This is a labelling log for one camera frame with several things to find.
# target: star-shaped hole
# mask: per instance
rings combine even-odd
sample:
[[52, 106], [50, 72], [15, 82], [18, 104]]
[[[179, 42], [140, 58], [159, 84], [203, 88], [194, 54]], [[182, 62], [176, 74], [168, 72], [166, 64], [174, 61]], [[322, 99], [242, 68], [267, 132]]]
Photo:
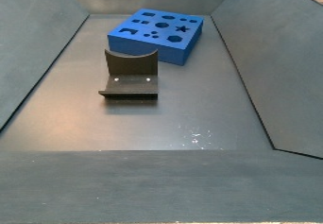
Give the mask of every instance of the star-shaped hole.
[[178, 27], [176, 27], [176, 31], [187, 32], [187, 30], [190, 30], [190, 28], [186, 27], [186, 26], [178, 26]]

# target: shape sorter block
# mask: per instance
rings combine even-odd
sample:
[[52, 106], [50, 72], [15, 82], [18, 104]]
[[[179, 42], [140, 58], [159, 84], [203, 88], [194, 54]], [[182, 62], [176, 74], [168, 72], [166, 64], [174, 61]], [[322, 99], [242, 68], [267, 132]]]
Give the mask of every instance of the shape sorter block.
[[139, 9], [107, 34], [110, 50], [144, 55], [158, 49], [158, 59], [183, 65], [202, 33], [203, 18]]

